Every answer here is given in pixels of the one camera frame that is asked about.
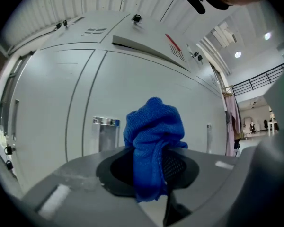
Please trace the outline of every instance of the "door handle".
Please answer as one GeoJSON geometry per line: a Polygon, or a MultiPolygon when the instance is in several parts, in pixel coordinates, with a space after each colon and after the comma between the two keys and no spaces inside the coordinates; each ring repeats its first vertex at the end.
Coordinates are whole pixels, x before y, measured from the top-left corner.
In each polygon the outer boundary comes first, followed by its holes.
{"type": "Polygon", "coordinates": [[[19,107],[19,100],[15,100],[14,112],[11,122],[11,135],[14,141],[16,141],[16,125],[17,125],[17,113],[19,107]]]}

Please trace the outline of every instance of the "vent grille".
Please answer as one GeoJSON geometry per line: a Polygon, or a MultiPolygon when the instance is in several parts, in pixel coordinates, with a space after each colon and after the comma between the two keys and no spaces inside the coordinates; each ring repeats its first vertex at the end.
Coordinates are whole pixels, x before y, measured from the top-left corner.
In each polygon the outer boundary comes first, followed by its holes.
{"type": "Polygon", "coordinates": [[[180,58],[182,61],[185,62],[185,59],[184,59],[184,56],[183,56],[183,53],[182,51],[178,51],[173,45],[170,44],[170,50],[171,52],[177,56],[178,58],[180,58]]]}
{"type": "Polygon", "coordinates": [[[105,32],[107,28],[89,28],[81,36],[99,36],[105,32]]]}
{"type": "Polygon", "coordinates": [[[216,80],[215,80],[215,77],[214,77],[212,74],[210,74],[210,78],[212,79],[212,83],[213,83],[215,86],[217,86],[217,82],[216,82],[216,80]]]}

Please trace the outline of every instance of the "ceiling light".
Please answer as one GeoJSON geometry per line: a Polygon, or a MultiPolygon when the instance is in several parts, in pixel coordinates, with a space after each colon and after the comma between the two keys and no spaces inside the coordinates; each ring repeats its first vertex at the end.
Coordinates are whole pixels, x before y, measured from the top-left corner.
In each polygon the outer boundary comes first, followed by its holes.
{"type": "Polygon", "coordinates": [[[266,33],[265,36],[264,36],[264,38],[265,38],[266,40],[269,40],[270,37],[271,37],[271,33],[266,33]]]}
{"type": "Polygon", "coordinates": [[[236,57],[236,58],[239,58],[240,56],[241,56],[241,52],[240,52],[240,51],[238,51],[238,52],[235,53],[235,57],[236,57]]]}

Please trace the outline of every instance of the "blue towel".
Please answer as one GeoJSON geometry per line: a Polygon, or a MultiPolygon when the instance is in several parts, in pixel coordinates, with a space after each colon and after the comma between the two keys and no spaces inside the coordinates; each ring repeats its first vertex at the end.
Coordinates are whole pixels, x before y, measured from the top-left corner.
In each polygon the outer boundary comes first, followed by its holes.
{"type": "Polygon", "coordinates": [[[169,144],[187,148],[181,142],[184,128],[175,107],[165,105],[153,97],[138,111],[126,117],[124,141],[126,146],[134,146],[133,181],[138,201],[158,200],[167,194],[162,171],[162,148],[169,144]]]}

